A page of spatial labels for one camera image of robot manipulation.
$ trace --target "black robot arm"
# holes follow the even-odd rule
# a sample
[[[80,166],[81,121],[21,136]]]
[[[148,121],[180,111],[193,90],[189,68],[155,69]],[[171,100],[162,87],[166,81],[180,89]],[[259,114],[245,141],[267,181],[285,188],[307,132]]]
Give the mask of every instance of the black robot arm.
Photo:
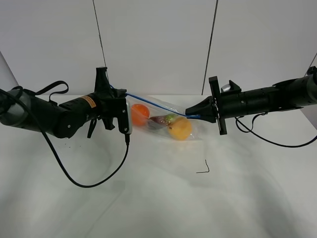
[[[90,138],[97,120],[102,119],[105,129],[112,130],[113,118],[118,118],[119,131],[130,134],[130,106],[125,99],[126,90],[112,89],[106,78],[106,67],[97,68],[95,91],[91,94],[57,104],[45,101],[37,95],[65,84],[58,81],[38,93],[16,87],[8,93],[22,101],[37,118],[45,132],[57,138],[70,138],[84,123],[90,121],[88,137]],[[40,132],[31,115],[8,96],[0,94],[0,122],[4,125]]]
[[[186,109],[186,115],[200,115],[201,120],[218,122],[220,135],[227,134],[225,119],[258,113],[300,109],[317,104],[317,69],[307,76],[274,84],[272,87],[242,92],[231,80],[219,89],[217,77],[209,78],[212,96]]]

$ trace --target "plastic fruit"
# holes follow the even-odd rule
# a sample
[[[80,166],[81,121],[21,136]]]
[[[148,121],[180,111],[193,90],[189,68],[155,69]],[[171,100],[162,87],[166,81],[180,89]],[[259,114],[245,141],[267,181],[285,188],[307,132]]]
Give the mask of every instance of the plastic fruit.
[[[171,114],[167,114],[165,116],[165,120],[166,120],[166,123],[167,125],[170,125],[172,122],[174,122],[174,120],[176,119],[177,115],[174,114],[174,113],[171,113]]]
[[[154,121],[157,124],[168,126],[175,120],[176,117],[176,114],[167,114],[165,116],[151,117],[150,120]]]
[[[150,111],[142,104],[134,104],[131,107],[132,124],[145,125],[149,119]]]
[[[163,126],[168,126],[167,123],[166,123],[165,116],[151,117],[150,120],[155,122],[156,124],[160,124],[160,125],[163,125]]]
[[[167,129],[176,140],[186,140],[193,130],[190,121],[184,117],[177,118]]]
[[[147,126],[148,126],[148,129],[150,129],[150,130],[159,130],[159,129],[166,127],[166,125],[156,123],[155,121],[151,120],[151,118],[148,119]]]

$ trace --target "orange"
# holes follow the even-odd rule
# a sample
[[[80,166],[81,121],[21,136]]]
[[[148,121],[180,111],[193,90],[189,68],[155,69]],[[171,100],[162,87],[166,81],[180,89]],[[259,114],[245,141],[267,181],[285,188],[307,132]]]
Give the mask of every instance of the orange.
[[[134,104],[131,107],[132,124],[145,125],[149,119],[150,111],[142,104]]]
[[[176,140],[186,140],[192,133],[192,124],[187,118],[179,117],[168,126],[169,134]]]

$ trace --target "yellow fruit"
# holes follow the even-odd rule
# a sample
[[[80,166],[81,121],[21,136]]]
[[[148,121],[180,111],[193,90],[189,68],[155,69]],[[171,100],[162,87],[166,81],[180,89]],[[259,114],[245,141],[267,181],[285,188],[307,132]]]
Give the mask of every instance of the yellow fruit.
[[[176,140],[186,140],[193,130],[190,121],[184,117],[177,118],[167,129]]]

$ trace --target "green fruit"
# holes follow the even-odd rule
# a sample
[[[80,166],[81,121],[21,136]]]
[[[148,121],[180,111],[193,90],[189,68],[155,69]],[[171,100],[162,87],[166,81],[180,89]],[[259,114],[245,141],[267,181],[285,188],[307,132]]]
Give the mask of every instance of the green fruit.
[[[176,119],[177,115],[176,114],[168,114],[165,116],[165,120],[166,120],[166,123],[167,125],[170,125],[171,123],[173,123],[173,121]]]

